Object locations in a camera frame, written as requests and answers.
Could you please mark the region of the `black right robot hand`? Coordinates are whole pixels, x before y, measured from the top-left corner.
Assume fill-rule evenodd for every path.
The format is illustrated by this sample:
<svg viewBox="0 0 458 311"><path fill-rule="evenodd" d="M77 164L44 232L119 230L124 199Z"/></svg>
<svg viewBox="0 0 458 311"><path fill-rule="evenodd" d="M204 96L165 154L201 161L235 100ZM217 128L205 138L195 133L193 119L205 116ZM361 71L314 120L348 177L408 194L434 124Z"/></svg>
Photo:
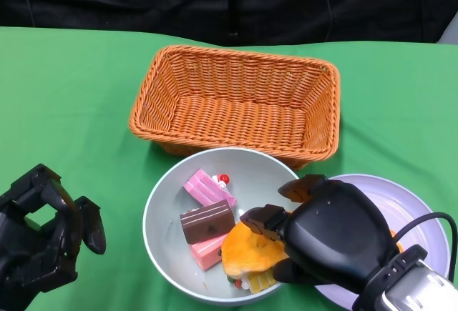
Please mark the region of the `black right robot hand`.
<svg viewBox="0 0 458 311"><path fill-rule="evenodd" d="M383 214L350 183L307 174L278 193L299 206L287 212L267 204L240 220L251 232L283 244L287 257L273 266L279 282L338 285L359 294L400 253Z"/></svg>

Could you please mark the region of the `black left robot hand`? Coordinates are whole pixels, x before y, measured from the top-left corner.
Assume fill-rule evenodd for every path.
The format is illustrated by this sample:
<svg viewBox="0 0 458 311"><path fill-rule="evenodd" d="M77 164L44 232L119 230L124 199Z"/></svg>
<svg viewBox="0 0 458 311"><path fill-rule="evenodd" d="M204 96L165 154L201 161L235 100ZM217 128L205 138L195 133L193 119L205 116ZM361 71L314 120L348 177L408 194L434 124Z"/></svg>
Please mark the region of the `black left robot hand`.
<svg viewBox="0 0 458 311"><path fill-rule="evenodd" d="M72 199L61 177L38 164L1 196L1 309L25 310L39 293L75 281L81 245L106 250L99 206Z"/></svg>

